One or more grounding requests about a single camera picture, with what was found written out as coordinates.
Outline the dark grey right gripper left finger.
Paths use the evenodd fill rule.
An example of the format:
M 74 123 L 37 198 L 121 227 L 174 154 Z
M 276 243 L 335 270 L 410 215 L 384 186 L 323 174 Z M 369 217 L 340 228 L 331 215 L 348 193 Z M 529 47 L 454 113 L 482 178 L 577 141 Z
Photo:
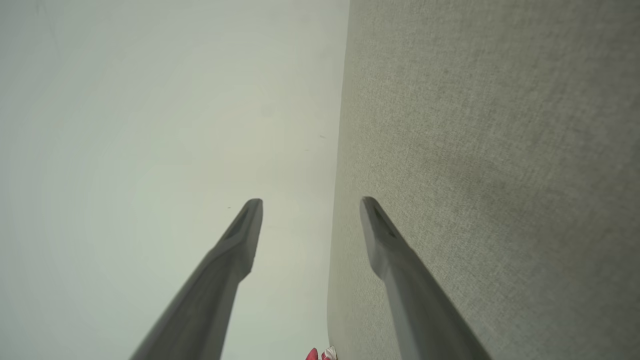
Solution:
M 258 248 L 263 201 L 248 200 L 133 353 L 133 360 L 219 360 L 238 285 Z

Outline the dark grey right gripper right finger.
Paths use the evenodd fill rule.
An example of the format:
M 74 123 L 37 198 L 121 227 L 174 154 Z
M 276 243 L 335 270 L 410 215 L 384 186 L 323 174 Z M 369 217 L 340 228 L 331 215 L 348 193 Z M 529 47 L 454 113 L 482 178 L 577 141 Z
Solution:
M 490 355 L 377 199 L 359 216 L 371 269 L 384 283 L 403 360 L 489 360 Z

